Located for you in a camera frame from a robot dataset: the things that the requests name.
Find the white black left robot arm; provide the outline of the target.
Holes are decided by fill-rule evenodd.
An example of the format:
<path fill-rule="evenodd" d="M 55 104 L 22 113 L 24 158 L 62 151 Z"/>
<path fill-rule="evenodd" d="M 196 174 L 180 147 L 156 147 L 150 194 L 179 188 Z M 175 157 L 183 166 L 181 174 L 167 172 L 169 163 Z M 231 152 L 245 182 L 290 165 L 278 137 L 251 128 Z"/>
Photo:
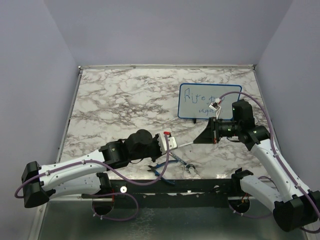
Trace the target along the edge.
<path fill-rule="evenodd" d="M 24 207 L 35 208 L 60 196 L 85 194 L 106 197 L 111 190 L 105 172 L 116 173 L 117 169 L 126 167 L 132 160 L 152 161 L 161 156 L 169 156 L 170 147 L 176 142 L 171 134 L 158 133 L 155 136 L 140 129 L 126 139 L 111 141 L 99 149 L 66 162 L 40 165 L 37 161 L 29 162 L 21 176 Z"/>

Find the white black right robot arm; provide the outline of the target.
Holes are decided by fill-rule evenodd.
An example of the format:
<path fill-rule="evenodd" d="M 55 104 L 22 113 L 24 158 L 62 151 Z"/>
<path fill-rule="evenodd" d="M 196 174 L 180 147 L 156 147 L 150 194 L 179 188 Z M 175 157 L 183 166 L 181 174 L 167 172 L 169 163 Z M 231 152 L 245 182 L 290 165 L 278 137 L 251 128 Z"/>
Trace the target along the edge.
<path fill-rule="evenodd" d="M 221 138 L 237 137 L 264 166 L 276 189 L 263 183 L 248 170 L 231 176 L 229 189 L 240 196 L 247 193 L 267 207 L 285 232 L 302 229 L 320 219 L 320 192 L 312 191 L 297 176 L 275 147 L 271 133 L 256 125 L 253 109 L 244 99 L 232 103 L 232 119 L 211 117 L 194 144 L 217 144 Z"/>

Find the blue framed whiteboard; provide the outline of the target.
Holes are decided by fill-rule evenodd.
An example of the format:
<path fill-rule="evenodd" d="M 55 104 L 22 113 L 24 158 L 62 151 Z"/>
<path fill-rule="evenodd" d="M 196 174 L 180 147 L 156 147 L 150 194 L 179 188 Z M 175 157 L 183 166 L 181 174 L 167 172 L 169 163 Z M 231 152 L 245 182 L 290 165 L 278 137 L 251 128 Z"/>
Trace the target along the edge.
<path fill-rule="evenodd" d="M 232 103 L 240 99 L 238 92 L 242 86 L 237 84 L 182 83 L 179 87 L 177 116 L 181 119 L 208 119 L 216 115 L 209 107 L 216 98 L 232 92 L 221 99 L 219 118 L 230 120 L 233 117 Z"/>

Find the blue white marker pen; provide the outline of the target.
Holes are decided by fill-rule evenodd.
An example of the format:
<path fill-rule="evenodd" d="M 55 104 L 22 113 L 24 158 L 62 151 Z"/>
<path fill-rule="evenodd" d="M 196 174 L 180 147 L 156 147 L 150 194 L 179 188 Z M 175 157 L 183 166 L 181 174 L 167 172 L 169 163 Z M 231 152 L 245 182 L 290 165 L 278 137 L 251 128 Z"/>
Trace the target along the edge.
<path fill-rule="evenodd" d="M 183 144 L 179 144 L 177 145 L 177 148 L 183 148 L 183 147 L 186 147 L 186 146 L 190 146 L 194 144 L 193 142 L 187 142 L 187 143 L 183 143 Z"/>

